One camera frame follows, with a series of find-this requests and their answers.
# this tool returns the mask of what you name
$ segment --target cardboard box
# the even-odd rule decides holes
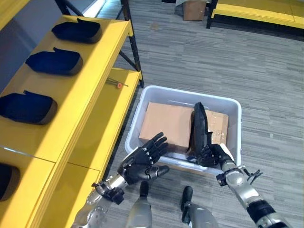
[[[183,4],[183,20],[203,20],[206,8],[205,0],[187,0]]]
[[[208,121],[208,131],[213,132],[211,142],[213,144],[226,144],[228,115],[209,110],[205,110],[205,112]]]
[[[170,150],[186,152],[190,140],[192,112],[193,108],[149,102],[140,140],[145,143],[163,132]]]
[[[167,137],[169,149],[174,152],[187,152],[191,133],[193,108],[149,102],[140,140],[146,143],[159,132]],[[206,110],[208,131],[213,132],[212,143],[226,144],[228,115]]]

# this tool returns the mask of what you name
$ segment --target white plastic bin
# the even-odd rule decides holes
[[[226,146],[230,149],[237,165],[241,164],[241,105],[238,101],[206,94],[199,94],[178,89],[165,88],[150,85],[143,91],[137,105],[136,112],[131,123],[131,129],[125,142],[127,153],[131,153],[136,147],[142,146],[139,133],[142,128],[144,116],[149,102],[194,107],[195,103],[201,102],[205,109],[224,113],[229,116]],[[221,173],[220,169],[206,168],[187,161],[186,156],[179,153],[168,152],[162,156],[159,162],[170,166],[177,166],[195,172]]]

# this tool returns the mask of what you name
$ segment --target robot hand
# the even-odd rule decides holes
[[[128,185],[142,180],[157,178],[169,171],[169,167],[166,165],[161,167],[153,166],[167,152],[168,143],[165,142],[167,138],[162,136],[162,132],[157,134],[122,161],[117,172],[125,179]]]
[[[233,161],[232,155],[228,149],[224,151],[218,144],[209,144],[201,151],[195,153],[197,164],[204,167],[214,167],[225,161]]]

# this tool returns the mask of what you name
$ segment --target silver robotic forearm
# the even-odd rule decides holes
[[[248,182],[245,166],[232,160],[220,164],[224,174],[217,176],[221,186],[228,185],[258,228],[292,228]]]
[[[107,190],[124,189],[127,186],[125,179],[117,174],[106,181],[102,181],[89,194],[85,205],[76,214],[72,228],[101,228],[112,201],[103,195]]]

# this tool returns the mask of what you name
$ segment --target yellow shelving unit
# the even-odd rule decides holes
[[[215,15],[304,29],[304,3],[297,0],[218,0],[211,17]]]
[[[70,163],[98,170],[103,176],[140,75],[136,71],[111,70],[110,78],[128,86],[116,89],[114,85],[106,84],[103,87],[72,152]]]
[[[0,202],[0,227],[26,227],[54,163],[11,152],[1,147],[0,163],[16,166],[20,170],[20,183],[13,197]]]
[[[44,215],[42,228],[70,228],[76,213],[85,204],[92,181],[99,171],[68,163]]]
[[[29,0],[0,1],[0,30],[29,2]]]
[[[7,23],[6,15],[5,18],[0,16],[0,22]],[[77,75],[37,73],[23,64],[0,94],[28,90],[50,96],[58,103],[56,116],[43,126],[0,116],[0,162],[13,164],[22,173],[10,200],[0,202],[0,227],[36,228],[41,221],[42,227],[71,225],[92,182],[103,177],[142,79],[140,71],[112,68],[126,38],[133,36],[130,21],[62,16],[56,24],[77,18],[99,23],[100,41],[75,43],[59,40],[49,32],[32,52],[52,51],[53,47],[78,52],[83,66]],[[117,89],[106,84],[108,77],[128,86]],[[14,219],[21,208],[22,216]],[[52,218],[54,213],[59,213],[56,219]]]

